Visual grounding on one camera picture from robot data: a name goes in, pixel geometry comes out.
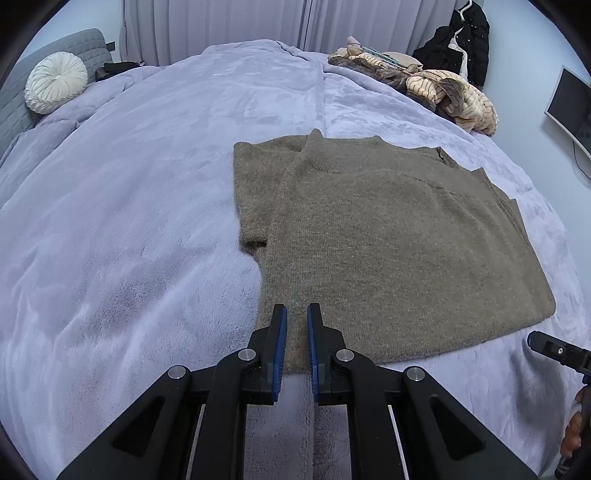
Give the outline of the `person's right hand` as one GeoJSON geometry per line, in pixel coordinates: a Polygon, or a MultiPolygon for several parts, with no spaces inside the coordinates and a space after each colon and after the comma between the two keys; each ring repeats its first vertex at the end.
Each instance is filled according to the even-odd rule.
{"type": "Polygon", "coordinates": [[[564,437],[560,444],[560,455],[571,458],[573,453],[581,447],[581,430],[583,428],[582,411],[576,411],[566,426],[564,437]]]}

